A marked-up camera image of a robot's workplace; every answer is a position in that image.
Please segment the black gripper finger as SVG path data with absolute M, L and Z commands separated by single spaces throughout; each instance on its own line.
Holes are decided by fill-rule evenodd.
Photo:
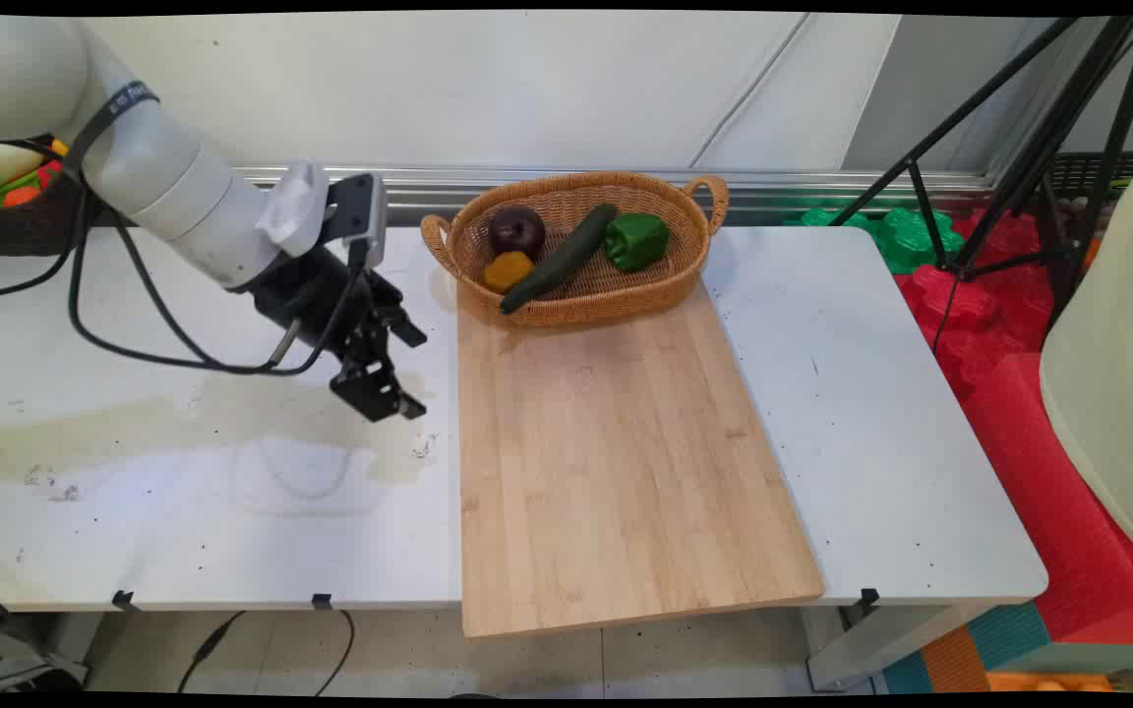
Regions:
M 403 295 L 397 285 L 391 285 L 386 279 L 372 279 L 370 291 L 374 318 L 383 327 L 399 336 L 409 348 L 418 348 L 427 342 L 428 336 L 406 314 Z
M 397 379 L 387 332 L 352 332 L 341 350 L 340 372 L 329 379 L 329 391 L 369 423 L 394 416 L 417 420 L 427 412 Z

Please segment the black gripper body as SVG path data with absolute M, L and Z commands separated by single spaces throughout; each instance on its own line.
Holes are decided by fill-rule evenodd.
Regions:
M 344 261 L 327 246 L 316 246 L 298 259 L 282 256 L 274 261 L 266 272 L 252 279 L 252 296 L 261 315 L 282 329 L 300 323 L 298 339 L 341 359 L 366 315 L 381 306 L 403 304 L 399 288 L 369 268 L 359 278 L 365 285 L 342 300 L 349 276 Z

